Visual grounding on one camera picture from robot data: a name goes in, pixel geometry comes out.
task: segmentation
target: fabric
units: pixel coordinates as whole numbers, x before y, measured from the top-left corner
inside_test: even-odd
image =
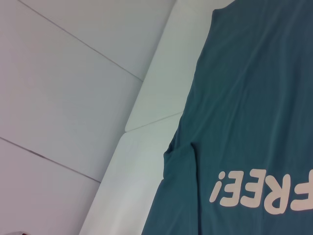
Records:
[[[142,234],[306,235],[312,209],[313,1],[236,0],[213,12]]]

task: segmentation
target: white padded panel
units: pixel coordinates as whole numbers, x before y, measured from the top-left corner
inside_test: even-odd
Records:
[[[181,113],[123,135],[80,235],[139,235]]]
[[[77,235],[99,185],[0,140],[0,235]]]
[[[144,79],[175,0],[22,0]]]
[[[141,81],[0,0],[0,137],[101,181]]]
[[[231,0],[178,0],[174,5],[126,131],[182,112],[198,57],[211,25],[212,11]],[[198,11],[205,8],[207,12]]]

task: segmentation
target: teal t-shirt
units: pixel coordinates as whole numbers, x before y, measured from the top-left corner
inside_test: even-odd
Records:
[[[213,12],[163,175],[143,235],[313,234],[313,0]]]

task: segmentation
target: white lettering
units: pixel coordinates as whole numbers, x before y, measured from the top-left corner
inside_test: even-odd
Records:
[[[225,177],[225,172],[224,171],[219,173],[219,179],[220,180],[222,180],[224,177]],[[210,202],[215,202],[217,196],[219,195],[221,187],[222,187],[221,181],[216,182],[216,184],[215,184],[215,186],[213,188],[213,191],[211,193],[210,199],[209,199]]]
[[[242,205],[246,207],[250,207],[250,208],[256,208],[260,205],[265,175],[266,175],[266,170],[252,169],[250,171],[250,176],[259,178],[259,180],[257,183],[246,184],[246,187],[245,187],[246,190],[249,192],[255,192],[255,194],[253,198],[243,196],[240,200],[240,203]]]
[[[220,201],[220,204],[224,207],[234,207],[239,202],[240,197],[240,188],[243,181],[244,172],[243,171],[231,171],[228,174],[230,179],[235,179],[235,183],[228,184],[225,186],[225,192],[232,192],[232,197],[223,197]]]
[[[264,200],[264,208],[270,214],[283,214],[287,208],[289,192],[290,192],[290,175],[285,175],[283,178],[283,185],[280,188],[276,179],[269,175],[265,178],[266,184],[270,187],[272,192],[270,192]],[[279,208],[273,206],[273,202],[280,198]]]
[[[296,194],[308,193],[308,199],[293,200],[290,208],[293,211],[304,211],[313,209],[313,170],[309,172],[309,182],[296,185],[294,188]]]

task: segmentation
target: white wall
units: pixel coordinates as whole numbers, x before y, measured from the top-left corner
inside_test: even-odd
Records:
[[[173,2],[0,1],[0,235],[78,234]]]
[[[21,0],[144,79],[175,0]]]
[[[99,183],[0,140],[0,235],[77,235]]]

